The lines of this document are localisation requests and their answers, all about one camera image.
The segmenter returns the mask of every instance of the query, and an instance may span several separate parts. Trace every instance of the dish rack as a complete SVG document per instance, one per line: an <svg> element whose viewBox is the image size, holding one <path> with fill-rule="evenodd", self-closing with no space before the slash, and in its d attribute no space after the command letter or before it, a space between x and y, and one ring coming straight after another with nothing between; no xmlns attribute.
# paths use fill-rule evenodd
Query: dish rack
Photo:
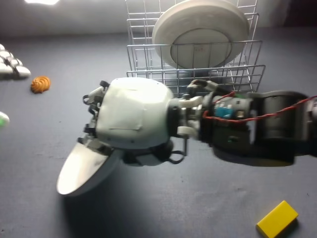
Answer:
<svg viewBox="0 0 317 238"><path fill-rule="evenodd" d="M254 40L259 19L259 14L255 12L258 0L230 1L237 5L249 21L250 33L247 41L185 45L152 44L152 31L159 17L171 6L181 1L125 0L129 35L127 54L130 63L127 77L146 77L160 81L178 97L185 94L187 85L197 78L212 80L229 90L256 92L265 70L265 65L257 65L262 41ZM225 47L227 55L233 44L243 45L243 51L233 61L224 62L218 67L210 67L207 62L205 68L194 68L195 49L199 46L207 46L207 49L210 49L209 54L213 47ZM177 68L166 64L159 55L162 48L171 46L176 47ZM192 69L182 69L178 65L178 49L184 49L184 47L192 49Z"/></svg>

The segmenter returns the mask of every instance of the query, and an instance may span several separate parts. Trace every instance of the yellow block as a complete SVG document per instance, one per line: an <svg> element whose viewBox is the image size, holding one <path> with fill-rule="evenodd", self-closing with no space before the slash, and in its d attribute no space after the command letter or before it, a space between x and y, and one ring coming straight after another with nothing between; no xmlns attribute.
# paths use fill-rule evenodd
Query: yellow block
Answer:
<svg viewBox="0 0 317 238"><path fill-rule="evenodd" d="M257 223L257 229L264 237L274 238L297 216L298 213L286 201L282 201Z"/></svg>

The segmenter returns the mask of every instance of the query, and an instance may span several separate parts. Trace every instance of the orange swirl object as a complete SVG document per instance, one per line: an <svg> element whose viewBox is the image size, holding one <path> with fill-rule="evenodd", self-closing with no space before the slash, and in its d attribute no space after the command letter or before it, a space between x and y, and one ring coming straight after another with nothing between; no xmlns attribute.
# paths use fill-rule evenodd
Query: orange swirl object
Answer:
<svg viewBox="0 0 317 238"><path fill-rule="evenodd" d="M39 76L33 79L31 90L33 93L43 93L51 86L51 80L46 76Z"/></svg>

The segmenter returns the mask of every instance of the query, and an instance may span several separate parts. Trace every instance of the red wire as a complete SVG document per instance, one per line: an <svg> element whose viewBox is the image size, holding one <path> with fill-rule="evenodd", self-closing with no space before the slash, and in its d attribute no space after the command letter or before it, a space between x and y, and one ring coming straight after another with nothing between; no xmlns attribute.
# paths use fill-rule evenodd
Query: red wire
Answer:
<svg viewBox="0 0 317 238"><path fill-rule="evenodd" d="M221 99L223 98L226 98L226 97L229 97L229 95L231 94L227 94L225 96L223 96L222 98L220 98L219 100L215 101L214 103L220 101ZM297 106L299 106L300 104L302 103L305 103L305 102L308 102L310 101L311 99L314 99L314 98L317 98L317 95L316 96L312 96L310 98L307 98L307 99L303 99L293 105L291 105L290 107L287 107L287 108L284 108L280 111L277 111L275 113L270 113L270 114L265 114L265 115L262 115L262 116L258 116L258 117L255 117L255 118L247 118L247 119L241 119L241 120L228 120L228 119L223 119L223 118L217 118L217 117L209 117L208 116L208 111L204 111L203 113L203 118L204 119L212 119L212 120L218 120L218 121L223 121L223 122L232 122L232 123L244 123L244 122L248 122L248 121L253 121L253 120L260 120L260 119L264 119L264 118L268 118L268 117L272 117L272 116L276 116L282 112L285 112L285 111L288 111L288 110L292 110L292 109L295 109Z"/></svg>

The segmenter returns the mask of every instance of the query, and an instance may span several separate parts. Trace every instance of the gray table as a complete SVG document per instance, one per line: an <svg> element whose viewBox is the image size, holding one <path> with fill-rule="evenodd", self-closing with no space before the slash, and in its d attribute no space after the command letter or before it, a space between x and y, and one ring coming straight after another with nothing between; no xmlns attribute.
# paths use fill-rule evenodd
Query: gray table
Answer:
<svg viewBox="0 0 317 238"><path fill-rule="evenodd" d="M261 91L317 93L317 29L260 29ZM33 76L52 79L34 95L31 78L0 81L0 237L258 238L255 224L282 200L299 213L289 237L316 237L317 159L290 167L229 163L190 141L177 165L120 165L93 191L61 198L56 179L90 115L81 97L125 76L126 35L0 40Z"/></svg>

